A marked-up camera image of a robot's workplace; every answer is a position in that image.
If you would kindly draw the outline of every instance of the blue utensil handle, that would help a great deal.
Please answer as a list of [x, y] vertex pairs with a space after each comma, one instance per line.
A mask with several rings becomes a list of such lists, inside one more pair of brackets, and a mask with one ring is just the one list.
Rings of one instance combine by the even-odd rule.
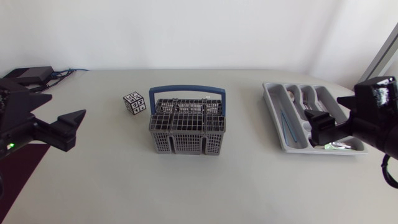
[[155, 114], [155, 93], [163, 93], [167, 91], [202, 91], [207, 93], [216, 93], [221, 95], [221, 104], [223, 106], [222, 114], [225, 116], [225, 90], [222, 88], [216, 88], [211, 86], [201, 85], [169, 85], [169, 86], [158, 86], [149, 89], [149, 103], [150, 112]]

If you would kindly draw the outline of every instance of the gray plastic basket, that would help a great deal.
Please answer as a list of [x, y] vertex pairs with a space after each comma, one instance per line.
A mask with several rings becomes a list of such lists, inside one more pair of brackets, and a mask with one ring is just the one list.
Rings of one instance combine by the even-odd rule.
[[[218, 93], [221, 100], [159, 99], [165, 91], [204, 91]], [[225, 90], [209, 86], [172, 85], [149, 90], [151, 116], [149, 131], [159, 154], [217, 156], [225, 132]]]

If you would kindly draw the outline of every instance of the cube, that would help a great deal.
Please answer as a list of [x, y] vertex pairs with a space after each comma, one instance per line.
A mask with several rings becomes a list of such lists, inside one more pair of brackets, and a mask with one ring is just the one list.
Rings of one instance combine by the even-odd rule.
[[127, 96], [123, 97], [123, 101], [126, 105], [127, 110], [129, 110], [134, 115], [140, 113], [147, 108], [145, 106], [144, 98], [137, 92], [128, 94]]

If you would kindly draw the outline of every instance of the white plastic tray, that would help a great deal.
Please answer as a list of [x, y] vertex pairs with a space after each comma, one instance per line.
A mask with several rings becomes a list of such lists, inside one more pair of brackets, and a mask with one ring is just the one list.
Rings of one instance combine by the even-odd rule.
[[[266, 100], [270, 114], [274, 120], [280, 144], [285, 152], [334, 155], [368, 153], [363, 143], [351, 136], [341, 139], [340, 141], [352, 146], [354, 150], [319, 149], [314, 148], [310, 144], [311, 126], [304, 115], [305, 106], [303, 104], [303, 93], [307, 96], [307, 105], [311, 110], [329, 112], [330, 115], [336, 119], [336, 123], [341, 123], [348, 119], [326, 87], [320, 85], [266, 82], [262, 85], [264, 87], [264, 99]], [[294, 94], [294, 101], [290, 98], [288, 91]], [[297, 141], [295, 141], [285, 122], [285, 130], [283, 130], [282, 111]]]

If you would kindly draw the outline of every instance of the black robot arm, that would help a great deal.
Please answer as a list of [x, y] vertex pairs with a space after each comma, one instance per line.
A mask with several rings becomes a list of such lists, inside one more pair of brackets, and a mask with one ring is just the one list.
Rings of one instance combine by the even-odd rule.
[[0, 79], [0, 159], [33, 140], [43, 141], [63, 151], [73, 148], [76, 131], [86, 111], [58, 117], [52, 124], [37, 119], [31, 111], [51, 100], [52, 96], [30, 93], [8, 79]]
[[337, 98], [350, 109], [344, 123], [335, 124], [327, 112], [305, 110], [311, 124], [312, 144], [324, 145], [347, 136], [354, 136], [384, 152], [382, 171], [387, 183], [398, 188], [387, 171], [391, 157], [398, 159], [398, 93], [394, 77], [376, 77], [354, 87], [354, 96]]

